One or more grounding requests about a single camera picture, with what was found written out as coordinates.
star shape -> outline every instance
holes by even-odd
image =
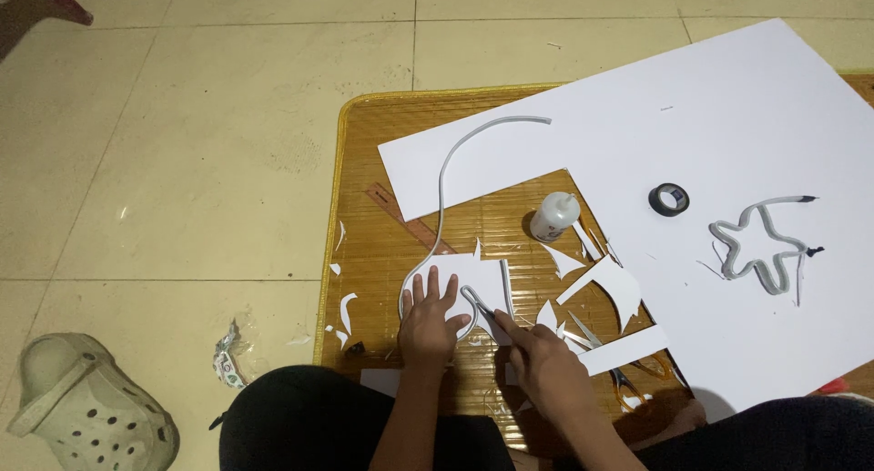
[[[768,212],[767,206],[774,203],[794,203],[811,201],[807,198],[810,197],[772,198],[771,200],[765,200],[764,202],[759,202],[755,205],[744,208],[744,211],[740,213],[740,220],[737,221],[737,225],[731,222],[726,222],[725,220],[717,220],[714,223],[711,223],[711,233],[716,236],[717,239],[728,245],[728,255],[726,257],[726,262],[722,264],[722,274],[727,279],[738,279],[747,275],[747,273],[755,269],[756,274],[759,275],[759,281],[761,281],[762,287],[765,287],[765,290],[769,294],[777,295],[785,294],[786,292],[788,292],[789,274],[786,271],[786,267],[783,265],[783,259],[797,258],[804,254],[807,251],[808,247],[802,241],[796,238],[784,236],[776,229],[774,229],[773,220],[771,220],[771,214]],[[753,210],[759,212],[759,215],[762,217],[762,224],[765,226],[765,231],[771,239],[790,244],[795,248],[795,251],[785,251],[783,253],[777,253],[774,254],[772,257],[773,268],[777,272],[777,279],[779,279],[779,283],[774,282],[774,278],[771,275],[771,270],[768,268],[768,264],[762,259],[754,259],[749,263],[745,264],[740,272],[734,272],[734,262],[737,259],[737,254],[740,253],[740,242],[732,237],[731,234],[726,232],[726,230],[739,232],[746,229],[750,223],[750,215]]]

red object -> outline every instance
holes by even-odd
[[[822,394],[835,394],[836,392],[847,392],[848,390],[849,384],[847,384],[843,377],[837,377],[819,389]]]
[[[90,26],[94,22],[94,16],[91,15],[82,5],[76,0],[54,0],[61,7],[66,8],[73,19],[80,24]]]

chair leg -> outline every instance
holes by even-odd
[[[76,0],[54,0],[61,7],[66,8],[72,14],[73,20],[80,24],[90,26],[94,22],[94,16],[91,15],[82,5]]]

finger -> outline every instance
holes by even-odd
[[[559,339],[559,337],[555,334],[555,331],[547,328],[543,324],[538,324],[534,326],[534,328],[531,328],[531,334],[534,334],[538,338],[549,340],[551,342]]]
[[[443,303],[443,311],[452,309],[455,305],[455,297],[458,295],[458,275],[455,273],[449,277],[449,283],[446,285],[446,293],[443,294],[441,302]]]
[[[440,298],[440,275],[437,273],[437,266],[431,266],[431,269],[428,270],[428,292],[426,294],[427,299],[439,299]]]
[[[525,380],[525,372],[527,371],[527,368],[525,367],[525,354],[522,353],[522,350],[518,345],[509,349],[509,364],[513,366],[513,371],[516,372],[516,378],[520,381]]]
[[[446,329],[452,334],[457,333],[470,322],[470,314],[458,314],[446,321]]]
[[[412,310],[412,293],[409,290],[404,291],[403,295],[404,300],[404,319],[410,314],[410,310]]]
[[[497,321],[498,326],[508,334],[509,339],[513,340],[513,343],[518,344],[523,349],[530,350],[534,342],[537,341],[537,337],[534,336],[534,334],[520,328],[519,324],[517,324],[513,318],[509,317],[508,313],[496,310],[495,320]]]
[[[415,274],[412,277],[412,303],[418,304],[425,299],[425,294],[422,293],[422,275]]]

tile floor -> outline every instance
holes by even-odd
[[[91,28],[0,0],[0,425],[25,342],[83,331],[173,414],[192,471],[217,468],[231,315],[251,309],[271,366],[311,359],[285,343],[315,325],[349,98],[571,80],[772,16],[874,69],[870,0],[79,1]],[[0,451],[59,468],[32,436]]]

